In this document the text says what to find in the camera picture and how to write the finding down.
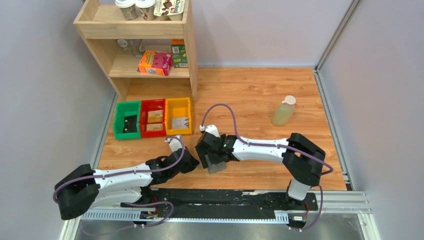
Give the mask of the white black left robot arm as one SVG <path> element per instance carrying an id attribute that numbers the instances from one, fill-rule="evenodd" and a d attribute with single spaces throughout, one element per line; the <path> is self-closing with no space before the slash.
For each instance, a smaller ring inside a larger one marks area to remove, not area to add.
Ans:
<path id="1" fill-rule="evenodd" d="M 53 198 L 62 220 L 74 219 L 98 207 L 138 204 L 145 208 L 153 201 L 150 186 L 192 172 L 199 163 L 187 148 L 179 148 L 168 156 L 127 168 L 100 170 L 82 164 L 54 186 Z"/>

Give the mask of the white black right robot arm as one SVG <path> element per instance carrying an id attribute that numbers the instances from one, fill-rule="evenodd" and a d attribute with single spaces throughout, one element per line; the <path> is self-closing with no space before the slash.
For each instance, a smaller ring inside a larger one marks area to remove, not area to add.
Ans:
<path id="1" fill-rule="evenodd" d="M 203 132 L 195 150 L 202 167 L 217 172 L 230 161 L 262 160 L 283 164 L 292 175 L 285 202 L 299 209 L 312 187 L 320 184 L 326 153 L 300 133 L 277 140 L 249 139 L 237 135 Z"/>

